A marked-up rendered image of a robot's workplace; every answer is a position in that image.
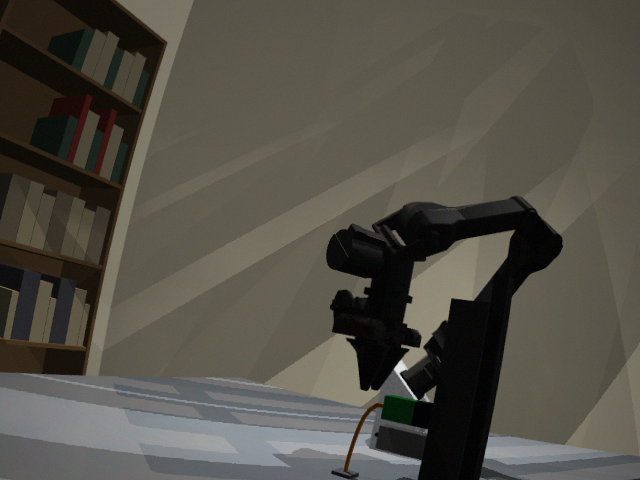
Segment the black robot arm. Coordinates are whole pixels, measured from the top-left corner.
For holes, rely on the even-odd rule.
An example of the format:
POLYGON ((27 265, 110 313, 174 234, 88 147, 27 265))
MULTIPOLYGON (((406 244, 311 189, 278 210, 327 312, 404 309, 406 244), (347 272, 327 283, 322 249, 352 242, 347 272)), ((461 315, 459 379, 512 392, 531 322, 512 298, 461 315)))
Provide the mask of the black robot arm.
MULTIPOLYGON (((374 223, 375 232, 351 224, 334 234, 328 244, 328 266, 372 282, 410 288, 414 262, 448 250, 455 241, 515 230, 509 253, 496 273, 514 279, 512 296, 534 272, 545 269, 562 250, 562 236, 525 199, 446 207, 436 203, 413 202, 374 223), (406 246, 399 243, 395 230, 406 246)), ((337 292, 330 309, 334 319, 341 313, 365 315, 368 298, 354 298, 348 290, 337 292)), ((421 400, 437 384, 448 320, 441 322, 423 347, 428 354, 409 370, 399 374, 421 400), (438 358, 439 360, 438 360, 438 358)))

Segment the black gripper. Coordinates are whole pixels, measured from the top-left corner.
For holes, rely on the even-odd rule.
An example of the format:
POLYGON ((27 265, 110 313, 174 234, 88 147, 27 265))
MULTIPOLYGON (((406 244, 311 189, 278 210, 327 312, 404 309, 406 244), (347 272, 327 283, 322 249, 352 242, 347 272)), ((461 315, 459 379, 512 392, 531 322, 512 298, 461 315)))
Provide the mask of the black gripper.
POLYGON ((420 348, 418 330, 403 323, 407 303, 412 302, 409 287, 383 282, 371 282, 364 294, 369 296, 365 315, 341 313, 334 319, 333 333, 346 338, 356 351, 360 388, 380 390, 397 364, 409 351, 401 345, 420 348))

